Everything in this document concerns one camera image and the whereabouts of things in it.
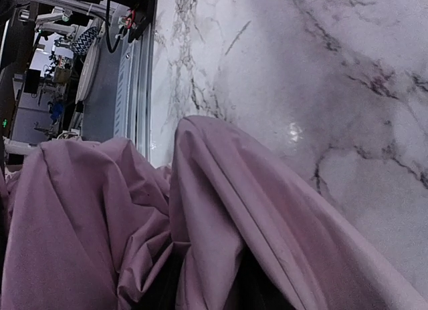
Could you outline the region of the pink and black umbrella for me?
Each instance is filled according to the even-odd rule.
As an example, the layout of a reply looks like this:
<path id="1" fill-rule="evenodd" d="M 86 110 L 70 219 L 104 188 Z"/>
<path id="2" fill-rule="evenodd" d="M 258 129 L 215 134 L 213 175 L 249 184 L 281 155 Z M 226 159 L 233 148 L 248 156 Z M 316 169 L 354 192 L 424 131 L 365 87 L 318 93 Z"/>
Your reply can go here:
<path id="1" fill-rule="evenodd" d="M 52 140 L 1 180 L 2 309 L 426 309 L 244 131 L 189 116 L 171 168 L 125 138 Z"/>

